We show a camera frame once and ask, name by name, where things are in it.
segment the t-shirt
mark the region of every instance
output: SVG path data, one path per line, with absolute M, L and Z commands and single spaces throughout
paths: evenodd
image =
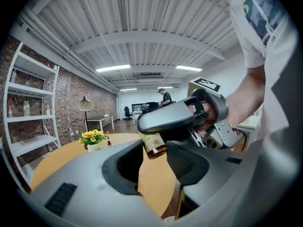
M 163 102 L 165 102 L 167 100 L 170 100 L 169 104 L 163 105 L 163 107 L 171 104 L 171 96 L 170 96 L 169 92 L 166 92 L 163 94 Z
M 266 75 L 262 117 L 256 139 L 287 127 L 288 121 L 271 88 L 287 65 L 299 34 L 278 0 L 232 0 L 231 19 L 245 57 L 245 66 L 264 65 Z

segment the person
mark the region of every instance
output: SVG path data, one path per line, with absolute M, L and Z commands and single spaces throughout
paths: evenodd
M 289 126 L 271 88 L 298 45 L 299 33 L 279 0 L 231 0 L 230 16 L 243 50 L 247 74 L 236 91 L 226 98 L 227 120 L 237 127 L 263 104 L 255 134 L 258 140 Z M 207 123 L 214 123 L 217 117 L 214 106 L 209 103 L 203 106 L 209 113 Z
M 166 91 L 164 88 L 159 88 L 158 93 L 163 95 L 163 101 L 160 103 L 160 107 L 165 107 L 167 105 L 170 105 L 172 103 L 171 96 L 168 91 Z

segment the brown bottle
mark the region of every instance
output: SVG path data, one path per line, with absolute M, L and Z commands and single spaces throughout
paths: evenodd
M 166 152 L 166 145 L 159 133 L 142 134 L 139 132 L 139 134 L 149 159 L 155 159 Z

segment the flower pot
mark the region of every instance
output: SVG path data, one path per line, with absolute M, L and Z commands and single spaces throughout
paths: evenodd
M 106 140 L 103 140 L 95 145 L 87 145 L 87 147 L 85 149 L 87 149 L 87 151 L 89 153 L 91 152 L 94 152 L 94 151 L 98 151 L 98 150 L 101 150 L 101 149 L 104 149 L 107 147 L 107 141 Z

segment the bottle label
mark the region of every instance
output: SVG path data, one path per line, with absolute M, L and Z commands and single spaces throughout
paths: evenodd
M 143 140 L 145 151 L 149 152 L 159 146 L 165 145 L 159 133 L 156 134 L 142 134 L 139 132 L 140 138 Z

